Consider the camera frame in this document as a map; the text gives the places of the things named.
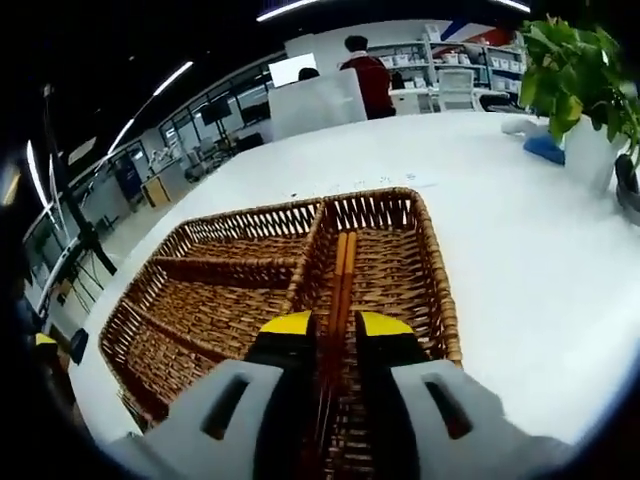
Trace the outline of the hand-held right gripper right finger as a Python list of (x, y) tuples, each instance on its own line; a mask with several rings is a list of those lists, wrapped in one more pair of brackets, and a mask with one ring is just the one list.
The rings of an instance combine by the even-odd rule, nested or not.
[(546, 479), (573, 456), (505, 416), (500, 398), (449, 360), (430, 360), (406, 323), (355, 315), (357, 365), (378, 479)]

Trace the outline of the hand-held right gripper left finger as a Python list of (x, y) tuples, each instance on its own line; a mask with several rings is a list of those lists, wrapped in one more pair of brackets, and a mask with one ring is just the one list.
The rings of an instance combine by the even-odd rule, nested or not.
[(292, 479), (314, 404), (316, 318), (275, 317), (241, 360), (227, 359), (183, 391), (165, 420), (112, 442), (139, 479)]

